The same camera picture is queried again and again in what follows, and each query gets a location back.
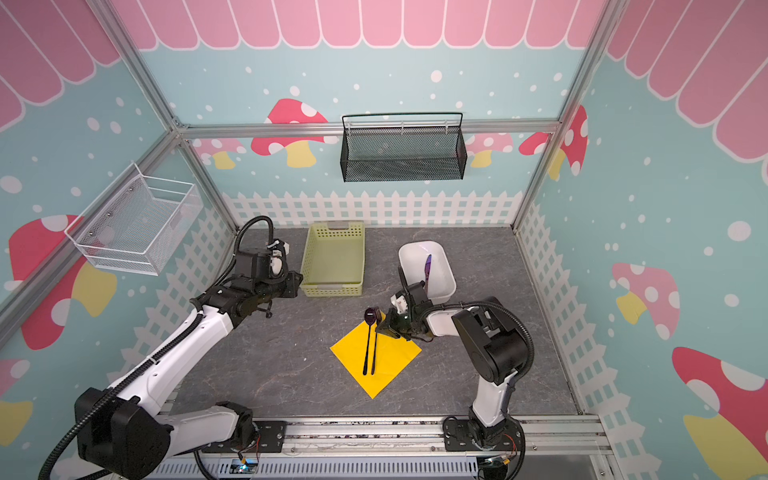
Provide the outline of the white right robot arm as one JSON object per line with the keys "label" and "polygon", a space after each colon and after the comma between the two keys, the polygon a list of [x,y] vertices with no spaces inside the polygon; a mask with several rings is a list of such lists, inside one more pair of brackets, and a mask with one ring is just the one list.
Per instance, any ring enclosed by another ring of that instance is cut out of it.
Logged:
{"label": "white right robot arm", "polygon": [[509,402],[516,382],[527,375],[535,346],[524,323],[496,297],[435,304],[423,281],[391,297],[378,315],[376,332],[393,339],[431,342],[438,337],[461,340],[479,375],[468,423],[477,443],[488,443],[512,423]]}

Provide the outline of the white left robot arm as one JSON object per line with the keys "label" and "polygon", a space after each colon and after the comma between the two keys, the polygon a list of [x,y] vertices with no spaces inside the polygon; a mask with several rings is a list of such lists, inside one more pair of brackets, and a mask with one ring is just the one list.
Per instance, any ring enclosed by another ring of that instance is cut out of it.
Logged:
{"label": "white left robot arm", "polygon": [[268,282],[229,278],[192,298],[193,311],[142,364],[109,388],[88,389],[75,403],[78,455],[127,479],[143,479],[164,460],[212,444],[247,450],[260,436],[251,409],[221,401],[204,410],[160,410],[193,367],[246,317],[294,298],[303,280],[290,271]]}

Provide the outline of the purple spoon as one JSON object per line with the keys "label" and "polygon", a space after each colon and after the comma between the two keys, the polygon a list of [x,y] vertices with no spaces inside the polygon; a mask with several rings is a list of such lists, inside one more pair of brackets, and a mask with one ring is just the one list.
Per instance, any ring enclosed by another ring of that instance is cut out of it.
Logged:
{"label": "purple spoon", "polygon": [[377,324],[378,320],[379,320],[379,308],[378,307],[367,308],[364,313],[364,322],[368,327],[368,331],[366,335],[365,356],[364,356],[363,368],[362,368],[362,374],[364,376],[368,375],[368,362],[369,362],[369,356],[370,356],[370,336],[373,331],[373,327]]}

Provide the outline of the white plastic tub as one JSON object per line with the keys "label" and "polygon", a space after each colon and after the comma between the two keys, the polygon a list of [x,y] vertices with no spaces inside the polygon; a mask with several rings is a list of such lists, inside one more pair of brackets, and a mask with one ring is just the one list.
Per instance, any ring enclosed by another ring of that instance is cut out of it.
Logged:
{"label": "white plastic tub", "polygon": [[428,298],[435,304],[447,303],[456,292],[454,278],[444,248],[432,240],[407,243],[398,251],[408,284],[426,282]]}

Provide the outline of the black mesh wall basket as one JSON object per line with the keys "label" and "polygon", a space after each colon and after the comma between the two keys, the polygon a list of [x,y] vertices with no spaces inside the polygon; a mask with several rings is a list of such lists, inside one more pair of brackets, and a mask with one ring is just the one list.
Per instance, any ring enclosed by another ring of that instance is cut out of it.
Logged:
{"label": "black mesh wall basket", "polygon": [[468,152],[461,112],[348,114],[341,122],[346,182],[464,178]]}

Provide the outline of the purple knife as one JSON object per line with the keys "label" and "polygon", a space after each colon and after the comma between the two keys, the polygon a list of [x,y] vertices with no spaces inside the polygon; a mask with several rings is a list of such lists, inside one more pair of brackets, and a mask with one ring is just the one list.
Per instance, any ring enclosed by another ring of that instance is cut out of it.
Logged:
{"label": "purple knife", "polygon": [[423,273],[424,273],[423,288],[426,293],[428,292],[428,288],[429,288],[431,264],[432,264],[432,254],[428,254],[425,259],[424,268],[423,268]]}

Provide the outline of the green perforated plastic basket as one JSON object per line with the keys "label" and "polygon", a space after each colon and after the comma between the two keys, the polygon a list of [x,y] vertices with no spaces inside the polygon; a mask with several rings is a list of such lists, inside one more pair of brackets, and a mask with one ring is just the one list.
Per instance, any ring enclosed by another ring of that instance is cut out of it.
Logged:
{"label": "green perforated plastic basket", "polygon": [[361,296],[365,251],[363,222],[313,223],[302,259],[301,290],[310,298]]}

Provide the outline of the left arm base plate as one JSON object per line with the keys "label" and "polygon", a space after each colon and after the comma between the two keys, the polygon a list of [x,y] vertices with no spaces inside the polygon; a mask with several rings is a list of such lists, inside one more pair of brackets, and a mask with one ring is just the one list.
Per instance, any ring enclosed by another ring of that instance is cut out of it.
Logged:
{"label": "left arm base plate", "polygon": [[253,433],[248,437],[249,443],[240,452],[261,455],[266,453],[281,453],[286,440],[288,423],[277,420],[254,420]]}

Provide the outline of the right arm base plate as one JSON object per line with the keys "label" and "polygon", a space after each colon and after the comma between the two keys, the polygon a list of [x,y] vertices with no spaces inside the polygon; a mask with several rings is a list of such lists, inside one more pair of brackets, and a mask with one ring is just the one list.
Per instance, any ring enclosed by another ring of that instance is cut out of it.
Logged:
{"label": "right arm base plate", "polygon": [[444,447],[449,452],[523,452],[522,425],[513,418],[503,418],[488,427],[474,417],[449,416],[443,420]]}

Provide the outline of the yellow paper napkin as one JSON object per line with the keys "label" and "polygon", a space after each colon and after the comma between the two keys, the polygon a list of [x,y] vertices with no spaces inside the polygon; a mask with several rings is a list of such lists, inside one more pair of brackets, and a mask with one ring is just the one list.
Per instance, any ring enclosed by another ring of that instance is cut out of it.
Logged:
{"label": "yellow paper napkin", "polygon": [[[383,325],[383,317],[384,314],[379,311],[379,326]],[[370,336],[367,376],[362,374],[368,331],[364,316],[357,327],[331,347],[335,357],[371,399],[384,390],[421,353],[421,348],[412,341],[394,339],[379,333],[376,373],[370,375],[375,328],[376,325]]]}

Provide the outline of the purple fork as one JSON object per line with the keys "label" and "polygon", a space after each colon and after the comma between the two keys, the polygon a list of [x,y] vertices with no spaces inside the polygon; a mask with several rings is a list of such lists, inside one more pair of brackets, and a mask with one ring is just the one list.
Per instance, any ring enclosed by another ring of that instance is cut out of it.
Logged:
{"label": "purple fork", "polygon": [[374,350],[373,350],[373,357],[371,361],[370,375],[375,375],[376,373],[377,350],[378,350],[378,339],[379,339],[378,327],[380,323],[381,323],[381,319],[377,319],[375,322],[376,328],[375,328],[375,337],[374,337]]}

